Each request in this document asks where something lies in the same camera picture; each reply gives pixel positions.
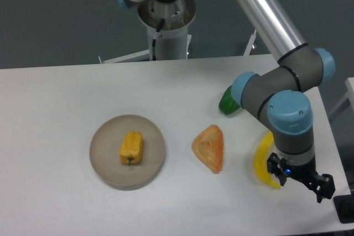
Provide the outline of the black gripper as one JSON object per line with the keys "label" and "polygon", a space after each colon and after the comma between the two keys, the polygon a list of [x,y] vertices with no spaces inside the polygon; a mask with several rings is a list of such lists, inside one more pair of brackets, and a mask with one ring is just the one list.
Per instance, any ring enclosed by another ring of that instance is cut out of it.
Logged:
{"label": "black gripper", "polygon": [[309,149],[301,154],[287,154],[277,150],[267,159],[267,171],[274,175],[281,186],[287,177],[303,184],[316,194],[317,203],[323,199],[330,200],[335,193],[334,178],[330,174],[319,175],[316,172],[315,149]]}

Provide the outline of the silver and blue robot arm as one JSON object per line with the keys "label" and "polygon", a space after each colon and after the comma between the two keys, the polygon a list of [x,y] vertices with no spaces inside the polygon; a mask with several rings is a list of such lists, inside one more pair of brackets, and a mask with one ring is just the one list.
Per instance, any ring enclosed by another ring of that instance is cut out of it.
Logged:
{"label": "silver and blue robot arm", "polygon": [[[274,56],[278,67],[264,75],[240,74],[231,86],[233,99],[266,126],[277,152],[267,170],[280,184],[287,179],[314,191],[318,202],[335,192],[333,177],[319,175],[315,164],[313,111],[305,92],[330,79],[335,62],[325,49],[312,49],[277,0],[237,0]],[[194,0],[118,0],[137,7],[150,37],[152,61],[187,58],[187,34],[195,17]]]}

